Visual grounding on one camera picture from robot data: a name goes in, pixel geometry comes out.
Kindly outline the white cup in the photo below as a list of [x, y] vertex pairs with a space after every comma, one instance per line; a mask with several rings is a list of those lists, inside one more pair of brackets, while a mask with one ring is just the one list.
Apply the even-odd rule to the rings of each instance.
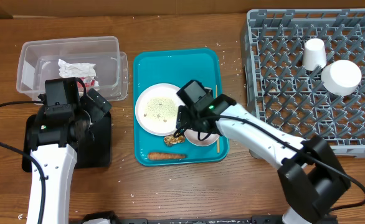
[[313, 38], [305, 42], [302, 64], [308, 71], [326, 66], [325, 43], [321, 39]]

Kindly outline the white bowl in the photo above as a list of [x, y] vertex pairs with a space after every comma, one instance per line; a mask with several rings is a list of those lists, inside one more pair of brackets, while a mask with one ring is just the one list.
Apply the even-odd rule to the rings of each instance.
[[352, 94], [362, 79], [360, 68], [352, 61], [337, 60], [326, 66], [321, 73], [324, 87], [332, 94]]

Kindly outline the white printed paper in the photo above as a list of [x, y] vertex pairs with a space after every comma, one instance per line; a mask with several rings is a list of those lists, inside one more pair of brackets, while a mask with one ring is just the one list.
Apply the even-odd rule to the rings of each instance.
[[59, 75], [62, 78], [86, 78], [95, 77], [95, 64], [94, 63], [67, 63], [64, 60], [59, 59]]

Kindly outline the red snack wrapper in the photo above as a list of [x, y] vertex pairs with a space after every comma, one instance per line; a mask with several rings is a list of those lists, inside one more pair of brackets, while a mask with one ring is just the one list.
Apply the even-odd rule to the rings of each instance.
[[98, 86], [98, 81], [93, 77], [81, 78], [86, 87]]

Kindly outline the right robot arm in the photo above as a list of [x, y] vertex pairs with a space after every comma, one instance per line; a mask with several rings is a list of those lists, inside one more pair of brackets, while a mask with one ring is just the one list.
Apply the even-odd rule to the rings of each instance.
[[329, 144], [319, 136], [306, 140], [259, 120], [231, 97], [191, 80], [178, 92], [175, 136], [191, 129], [238, 141], [273, 166], [289, 210], [283, 223], [320, 223], [350, 188], [350, 180]]

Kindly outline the small white plate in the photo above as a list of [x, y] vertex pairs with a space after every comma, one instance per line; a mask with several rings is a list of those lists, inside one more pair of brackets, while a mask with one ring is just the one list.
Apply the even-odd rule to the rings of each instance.
[[197, 131], [193, 131], [191, 129], [188, 129], [184, 132], [185, 138], [193, 145], [195, 146], [210, 146], [211, 144], [214, 144], [218, 138], [218, 134], [211, 134], [209, 137], [207, 136], [207, 133], [200, 133], [200, 139], [198, 139]]

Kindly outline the large white plate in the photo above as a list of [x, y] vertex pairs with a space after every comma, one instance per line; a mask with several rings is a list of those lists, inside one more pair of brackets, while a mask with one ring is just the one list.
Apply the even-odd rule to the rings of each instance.
[[138, 124], [148, 133], [167, 136], [176, 130], [179, 106], [184, 103], [177, 96], [179, 87], [159, 83], [148, 87], [135, 103]]

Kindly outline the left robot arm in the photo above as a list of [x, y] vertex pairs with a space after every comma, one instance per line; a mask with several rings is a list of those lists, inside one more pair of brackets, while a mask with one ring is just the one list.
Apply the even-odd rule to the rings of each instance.
[[80, 78], [45, 81], [27, 121], [22, 167], [32, 174], [28, 223], [67, 223], [75, 169], [111, 164], [111, 104]]

